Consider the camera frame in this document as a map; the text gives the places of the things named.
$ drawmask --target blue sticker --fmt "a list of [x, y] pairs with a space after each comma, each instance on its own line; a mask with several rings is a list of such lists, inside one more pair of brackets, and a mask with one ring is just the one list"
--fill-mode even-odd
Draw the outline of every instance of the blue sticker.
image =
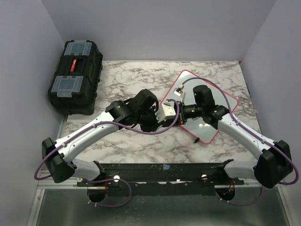
[[169, 170], [169, 168], [170, 168], [170, 165], [163, 164], [163, 170]]

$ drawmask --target gray floor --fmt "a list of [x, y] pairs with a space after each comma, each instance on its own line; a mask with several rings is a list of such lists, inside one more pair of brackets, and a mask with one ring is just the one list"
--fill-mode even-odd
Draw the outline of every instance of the gray floor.
[[[259, 188], [237, 188], [237, 202], [258, 197]], [[119, 203], [123, 198], [108, 198]], [[121, 208], [87, 204], [85, 189], [47, 190], [39, 226], [286, 226], [278, 189], [266, 190], [261, 202], [236, 207], [214, 196], [133, 197]]]

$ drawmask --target marble surface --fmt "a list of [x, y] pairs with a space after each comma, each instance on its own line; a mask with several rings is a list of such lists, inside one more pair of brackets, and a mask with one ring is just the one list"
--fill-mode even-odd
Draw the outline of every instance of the marble surface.
[[[95, 113], [68, 117], [65, 135], [96, 118], [112, 101], [134, 97], [149, 89], [159, 100], [184, 69], [212, 80], [239, 99], [234, 114], [260, 131], [245, 80], [238, 62], [104, 62], [98, 85]], [[253, 156], [236, 140], [219, 132], [211, 144], [194, 143], [195, 138], [181, 128], [161, 135], [142, 135], [120, 130], [99, 140], [78, 158], [104, 163], [188, 163], [249, 161]]]

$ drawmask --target red label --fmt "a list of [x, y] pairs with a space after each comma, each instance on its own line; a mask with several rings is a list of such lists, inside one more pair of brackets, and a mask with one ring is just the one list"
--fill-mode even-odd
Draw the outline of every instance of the red label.
[[77, 59], [74, 59], [74, 60], [73, 60], [72, 66], [71, 66], [71, 69], [70, 69], [70, 72], [74, 72], [74, 68], [75, 68], [76, 61], [77, 61]]

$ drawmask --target red border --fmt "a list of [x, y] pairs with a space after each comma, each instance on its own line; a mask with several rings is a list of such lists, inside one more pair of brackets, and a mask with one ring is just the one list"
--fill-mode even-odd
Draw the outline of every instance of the red border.
[[[169, 91], [166, 93], [166, 95], [164, 96], [164, 98], [162, 99], [162, 101], [160, 102], [160, 104], [164, 101], [164, 99], [165, 99], [166, 96], [169, 94], [170, 90], [174, 87], [174, 84], [177, 82], [177, 80], [179, 79], [179, 77], [181, 76], [181, 74], [182, 74], [184, 71], [187, 71], [187, 72], [193, 74], [194, 76], [199, 77], [199, 76], [196, 75], [195, 73], [193, 73], [193, 72], [191, 72], [191, 71], [188, 71], [188, 70], [186, 70], [186, 69], [183, 70], [183, 71], [181, 71], [181, 73], [179, 74], [179, 76], [177, 77], [177, 79], [174, 81], [173, 85], [170, 87]], [[237, 104], [236, 104], [236, 106], [232, 109], [232, 112], [234, 112], [234, 110], [235, 110], [235, 109], [237, 108], [237, 106], [238, 106], [238, 99], [237, 99], [236, 97], [230, 95], [229, 93], [225, 92], [225, 91], [224, 91], [224, 93], [225, 93], [226, 95], [228, 95], [228, 96], [230, 96], [230, 97], [236, 99]], [[187, 130], [187, 129], [184, 128], [183, 126], [180, 126], [180, 127], [181, 127], [182, 129], [184, 129], [185, 131], [189, 132], [189, 133], [190, 133], [191, 135], [193, 135], [194, 137], [198, 138], [196, 135], [194, 135], [193, 133], [191, 133], [189, 130]], [[218, 132], [219, 132], [219, 130], [217, 130], [216, 134], [215, 134], [215, 135], [213, 136], [213, 138], [209, 141], [209, 143], [206, 143], [206, 142], [204, 142], [204, 141], [201, 140], [201, 139], [200, 139], [200, 141], [201, 141], [202, 143], [204, 143], [205, 145], [208, 145], [208, 144], [210, 144], [210, 143], [213, 141], [213, 139], [216, 137], [216, 135], [218, 134]]]

